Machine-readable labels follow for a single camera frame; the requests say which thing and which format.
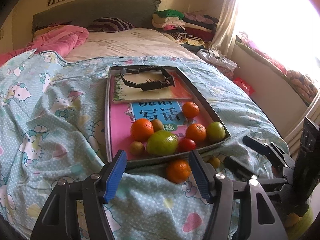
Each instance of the metal screw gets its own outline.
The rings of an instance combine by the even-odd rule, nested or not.
[[[249,183],[252,185],[252,186],[257,186],[258,185],[258,181],[256,179],[250,179],[249,180]]]
[[[90,178],[91,179],[99,179],[100,178],[100,175],[99,175],[99,173],[94,173],[94,174],[92,174],[91,176],[90,176]]]
[[[63,185],[65,185],[65,183],[66,183],[65,179],[59,179],[59,181],[58,181],[59,186],[63,186]]]
[[[216,178],[217,179],[224,179],[226,176],[223,173],[217,173]]]

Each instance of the pink blanket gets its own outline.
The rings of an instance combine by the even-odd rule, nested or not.
[[[29,42],[23,49],[0,54],[0,66],[22,52],[32,49],[37,49],[35,54],[46,50],[54,50],[62,57],[65,57],[73,48],[83,44],[88,36],[89,32],[85,28],[73,25],[63,26],[38,36],[34,41]]]

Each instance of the pillow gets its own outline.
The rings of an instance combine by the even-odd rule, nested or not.
[[[119,18],[99,18],[87,27],[89,32],[116,33],[133,29],[134,26]]]

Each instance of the headboard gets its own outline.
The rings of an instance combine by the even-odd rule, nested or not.
[[[33,16],[32,33],[36,27],[69,22],[87,27],[100,17],[117,17],[135,27],[152,28],[152,14],[161,0],[75,0],[52,7]]]

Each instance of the window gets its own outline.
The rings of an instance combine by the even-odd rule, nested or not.
[[[320,87],[320,17],[309,0],[238,0],[236,29]]]

